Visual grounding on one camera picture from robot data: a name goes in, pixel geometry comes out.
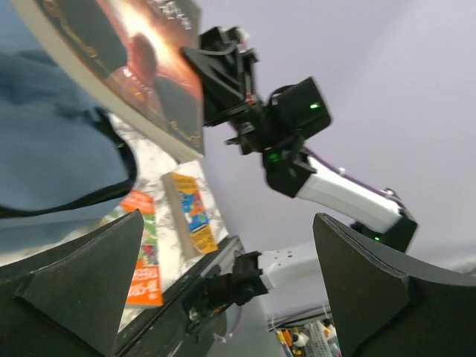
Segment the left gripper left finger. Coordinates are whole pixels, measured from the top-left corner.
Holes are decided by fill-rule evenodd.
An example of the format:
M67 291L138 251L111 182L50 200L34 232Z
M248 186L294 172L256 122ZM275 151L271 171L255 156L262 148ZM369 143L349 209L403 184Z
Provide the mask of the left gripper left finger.
M1 267L2 356L113 356L144 228L135 211Z

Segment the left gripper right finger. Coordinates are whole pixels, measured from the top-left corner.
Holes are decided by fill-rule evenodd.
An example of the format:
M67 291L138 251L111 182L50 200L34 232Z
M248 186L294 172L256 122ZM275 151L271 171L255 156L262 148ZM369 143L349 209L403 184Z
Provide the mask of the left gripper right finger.
M475 277L371 240L325 213L315 246L343 356L475 356Z

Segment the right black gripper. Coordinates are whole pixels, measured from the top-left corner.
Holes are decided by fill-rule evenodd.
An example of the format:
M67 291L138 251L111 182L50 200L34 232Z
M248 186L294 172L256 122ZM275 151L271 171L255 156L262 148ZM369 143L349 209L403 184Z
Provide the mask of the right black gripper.
M301 161L306 140L331 124L331 114L312 77L283 86L266 103L257 101L237 114L245 105L242 74L254 74L258 61L248 38L237 26L214 27L200 35L200 49L183 47L181 54L202 81L204 125L228 121L237 133L227 145L237 145L243 155L259 152L278 170L290 171Z

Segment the orange treehouse book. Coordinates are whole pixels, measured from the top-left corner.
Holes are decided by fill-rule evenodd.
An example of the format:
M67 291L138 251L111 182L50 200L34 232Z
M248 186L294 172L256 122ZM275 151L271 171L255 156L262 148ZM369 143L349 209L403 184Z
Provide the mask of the orange treehouse book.
M145 192L134 189L109 215L101 219L100 225L110 223L135 210L141 212L144 229L135 272L126 299L126 307L148 309L163 304L154 198Z

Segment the dark sunset cover book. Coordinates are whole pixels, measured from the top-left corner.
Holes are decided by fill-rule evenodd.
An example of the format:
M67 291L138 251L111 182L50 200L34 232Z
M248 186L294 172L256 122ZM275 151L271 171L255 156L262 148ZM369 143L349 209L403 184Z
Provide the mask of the dark sunset cover book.
M204 155L193 1L15 1L52 59L93 98L175 160Z

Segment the yellow blue treehouse book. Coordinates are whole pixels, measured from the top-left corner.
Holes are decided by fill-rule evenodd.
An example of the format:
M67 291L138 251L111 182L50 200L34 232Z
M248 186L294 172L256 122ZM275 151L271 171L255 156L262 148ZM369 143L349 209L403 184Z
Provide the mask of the yellow blue treehouse book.
M218 250L197 180L175 172L161 177L186 260Z

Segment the blue student backpack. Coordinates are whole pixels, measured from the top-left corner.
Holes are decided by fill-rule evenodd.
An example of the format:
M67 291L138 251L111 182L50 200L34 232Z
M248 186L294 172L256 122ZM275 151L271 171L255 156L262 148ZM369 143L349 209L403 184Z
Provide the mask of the blue student backpack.
M129 145L1 3L1 263L99 222L138 176Z

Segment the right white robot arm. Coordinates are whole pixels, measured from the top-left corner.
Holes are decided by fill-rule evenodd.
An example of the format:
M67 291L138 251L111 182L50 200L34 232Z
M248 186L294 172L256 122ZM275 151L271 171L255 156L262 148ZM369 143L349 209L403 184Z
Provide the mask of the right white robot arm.
M354 231L406 251L417 223L395 192L354 179L306 148L331 123L315 81L282 86L262 100L254 81L257 55L241 28L212 28L199 40L181 55L202 81L205 126L230 124L236 136L228 144L261 155L272 190L342 213Z

